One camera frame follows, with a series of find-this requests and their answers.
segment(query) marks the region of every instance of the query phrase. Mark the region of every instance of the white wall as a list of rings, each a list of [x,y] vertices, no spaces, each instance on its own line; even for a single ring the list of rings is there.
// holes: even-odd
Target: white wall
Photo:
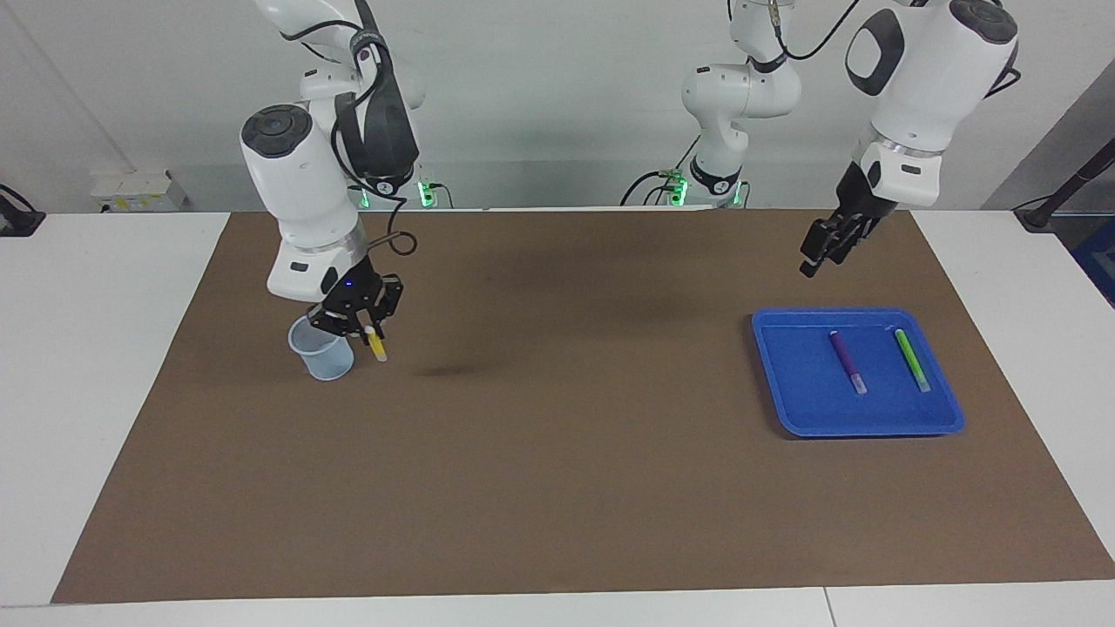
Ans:
[[[4,4],[127,162],[169,168],[197,209],[259,208],[237,132],[256,109],[295,98],[312,58],[282,41],[252,2]],[[424,161],[458,204],[618,202],[634,176],[672,166],[696,135],[680,103],[686,74],[743,60],[717,0],[372,4],[397,55],[427,79],[429,97],[417,114]],[[799,0],[791,46],[812,47],[844,6]],[[866,0],[851,22],[886,6]],[[1022,29],[1026,79],[961,129],[947,157],[942,208],[983,204],[1115,55],[1108,0],[1007,6]],[[0,20],[11,17],[0,10]],[[843,71],[853,30],[846,26],[824,54],[799,64],[806,93],[797,113],[753,124],[745,176],[755,185],[754,205],[835,202],[835,183],[873,106]],[[89,138],[96,133],[88,124],[57,126],[58,107],[35,76],[13,67],[9,47],[0,42],[0,171],[48,209],[77,209],[88,190],[77,173],[104,168],[112,146]],[[75,151],[72,143],[87,145]]]
[[[1034,148],[1017,170],[988,199],[985,209],[1010,209],[1057,191],[1088,160],[1115,137],[1115,64]],[[1064,213],[1115,211],[1115,168],[1084,186],[1060,209]]]

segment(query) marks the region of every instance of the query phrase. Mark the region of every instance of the black stand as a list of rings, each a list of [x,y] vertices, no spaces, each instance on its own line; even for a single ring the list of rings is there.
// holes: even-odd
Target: black stand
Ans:
[[[39,211],[20,211],[3,196],[0,196],[0,215],[9,224],[0,229],[0,238],[30,238],[47,216]]]
[[[1027,231],[1031,233],[1050,233],[1049,219],[1053,218],[1053,214],[1064,206],[1068,202],[1068,199],[1073,197],[1076,192],[1079,192],[1080,187],[1111,167],[1112,163],[1115,163],[1115,139],[1108,142],[1106,146],[1096,153],[1096,156],[1092,157],[1092,161],[1087,165],[1082,167],[1076,175],[1061,185],[1057,190],[1057,193],[1049,196],[1049,200],[1045,204],[1030,211],[1020,209],[1015,212],[1015,215],[1018,216],[1018,221],[1022,223],[1022,226]]]

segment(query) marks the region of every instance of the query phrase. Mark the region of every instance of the plastic cup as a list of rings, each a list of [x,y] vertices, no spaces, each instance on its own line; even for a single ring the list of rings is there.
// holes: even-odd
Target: plastic cup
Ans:
[[[318,380],[337,380],[352,369],[356,356],[348,339],[313,328],[304,316],[291,326],[287,341]]]

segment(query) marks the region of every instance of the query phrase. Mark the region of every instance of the purple marker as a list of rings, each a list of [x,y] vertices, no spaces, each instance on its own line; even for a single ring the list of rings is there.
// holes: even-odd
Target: purple marker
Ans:
[[[844,345],[844,338],[840,337],[838,332],[833,331],[828,334],[828,339],[832,340],[833,348],[836,349],[836,356],[840,357],[840,363],[844,366],[844,372],[852,379],[855,393],[861,396],[866,394],[867,386],[863,383],[863,377],[860,376],[860,369],[855,367],[855,361],[852,360],[852,354],[847,351],[847,346]]]

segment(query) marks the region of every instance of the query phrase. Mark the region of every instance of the green light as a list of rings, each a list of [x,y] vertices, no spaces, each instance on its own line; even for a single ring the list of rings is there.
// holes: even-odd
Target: green light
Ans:
[[[670,204],[673,206],[682,206],[686,204],[686,194],[689,193],[689,181],[683,176],[678,176],[677,181],[671,185],[670,190]]]
[[[421,181],[418,182],[418,195],[421,196],[421,205],[424,209],[437,206],[437,194],[434,193],[434,190],[429,189],[428,184]]]

